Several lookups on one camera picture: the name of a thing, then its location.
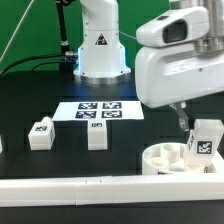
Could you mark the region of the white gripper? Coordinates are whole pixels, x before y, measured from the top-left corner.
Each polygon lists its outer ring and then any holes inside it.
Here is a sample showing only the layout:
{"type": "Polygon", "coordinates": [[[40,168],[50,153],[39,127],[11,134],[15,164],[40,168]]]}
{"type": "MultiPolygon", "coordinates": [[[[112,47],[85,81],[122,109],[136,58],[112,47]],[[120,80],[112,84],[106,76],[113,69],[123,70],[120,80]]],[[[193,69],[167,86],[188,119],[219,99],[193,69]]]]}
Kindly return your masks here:
{"type": "Polygon", "coordinates": [[[224,50],[199,54],[192,43],[165,48],[143,47],[135,61],[138,99],[150,108],[169,105],[183,131],[190,99],[224,91],[224,50]]]}

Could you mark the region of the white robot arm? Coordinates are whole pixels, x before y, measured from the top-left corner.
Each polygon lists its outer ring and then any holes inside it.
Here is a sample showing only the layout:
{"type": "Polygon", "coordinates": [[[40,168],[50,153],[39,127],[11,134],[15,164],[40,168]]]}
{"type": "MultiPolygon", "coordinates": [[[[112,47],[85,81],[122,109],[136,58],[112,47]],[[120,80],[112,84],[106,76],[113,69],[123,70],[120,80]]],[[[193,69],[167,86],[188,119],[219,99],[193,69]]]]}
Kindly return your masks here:
{"type": "MultiPolygon", "coordinates": [[[[116,0],[80,0],[84,41],[77,79],[110,83],[130,73],[119,41],[116,0]]],[[[140,26],[135,59],[138,99],[171,106],[180,127],[192,128],[185,101],[224,91],[224,0],[169,0],[170,8],[140,26]]]]}

